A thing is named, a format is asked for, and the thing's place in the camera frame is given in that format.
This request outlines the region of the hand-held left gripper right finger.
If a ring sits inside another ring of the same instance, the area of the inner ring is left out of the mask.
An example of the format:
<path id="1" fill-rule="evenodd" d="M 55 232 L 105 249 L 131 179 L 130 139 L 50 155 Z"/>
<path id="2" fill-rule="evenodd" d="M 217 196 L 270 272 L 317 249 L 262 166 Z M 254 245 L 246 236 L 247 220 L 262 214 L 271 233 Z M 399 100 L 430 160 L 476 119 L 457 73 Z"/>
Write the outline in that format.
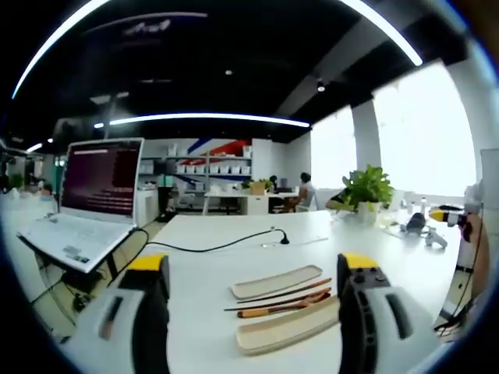
<path id="1" fill-rule="evenodd" d="M 408 373 L 440 345 L 432 317 L 380 266 L 363 255 L 338 255 L 340 373 Z"/>

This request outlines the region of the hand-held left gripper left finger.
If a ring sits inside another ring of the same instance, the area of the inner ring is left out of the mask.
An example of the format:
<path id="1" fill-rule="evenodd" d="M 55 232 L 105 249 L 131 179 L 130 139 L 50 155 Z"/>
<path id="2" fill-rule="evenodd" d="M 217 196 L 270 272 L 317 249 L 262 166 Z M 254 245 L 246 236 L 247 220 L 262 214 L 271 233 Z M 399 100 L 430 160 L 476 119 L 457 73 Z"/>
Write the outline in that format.
<path id="1" fill-rule="evenodd" d="M 168 373 L 169 296 L 168 256 L 136 258 L 81 312 L 62 351 L 82 373 Z"/>

